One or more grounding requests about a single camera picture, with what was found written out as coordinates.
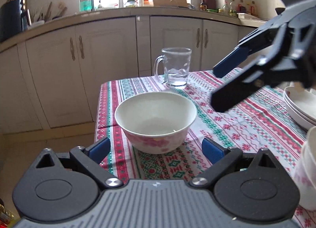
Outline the cream kitchen cabinets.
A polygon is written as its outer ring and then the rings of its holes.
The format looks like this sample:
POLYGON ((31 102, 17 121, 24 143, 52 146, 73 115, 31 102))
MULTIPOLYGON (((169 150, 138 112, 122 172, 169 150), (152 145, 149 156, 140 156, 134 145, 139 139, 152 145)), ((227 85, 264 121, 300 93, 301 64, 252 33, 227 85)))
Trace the cream kitchen cabinets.
POLYGON ((101 84, 153 75, 165 47, 210 70, 261 20, 138 7, 67 16, 1 43, 1 133, 94 122, 101 84))

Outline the white fruit plate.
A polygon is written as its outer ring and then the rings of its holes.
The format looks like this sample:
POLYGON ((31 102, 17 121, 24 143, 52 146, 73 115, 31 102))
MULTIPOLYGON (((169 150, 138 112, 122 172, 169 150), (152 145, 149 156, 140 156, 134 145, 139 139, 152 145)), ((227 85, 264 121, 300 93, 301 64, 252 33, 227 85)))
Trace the white fruit plate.
POLYGON ((295 87, 286 87, 284 89, 284 99, 302 115, 315 121, 316 97, 314 94, 306 90, 298 91, 295 87))
POLYGON ((312 121, 310 118, 302 116, 296 111, 292 106, 290 106, 288 100, 284 98, 285 107, 287 112, 289 113, 290 117, 304 130, 309 130, 310 128, 315 126, 315 122, 312 121))

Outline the clear glass mug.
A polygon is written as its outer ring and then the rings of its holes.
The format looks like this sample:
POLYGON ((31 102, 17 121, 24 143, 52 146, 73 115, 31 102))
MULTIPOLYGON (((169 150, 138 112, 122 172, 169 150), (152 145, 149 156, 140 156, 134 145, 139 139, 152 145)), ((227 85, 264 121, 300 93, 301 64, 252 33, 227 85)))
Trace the clear glass mug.
POLYGON ((154 62, 154 77, 170 88, 184 89, 187 85, 192 50, 186 47, 167 47, 154 62), (163 76, 158 74, 159 64, 163 64, 163 76))

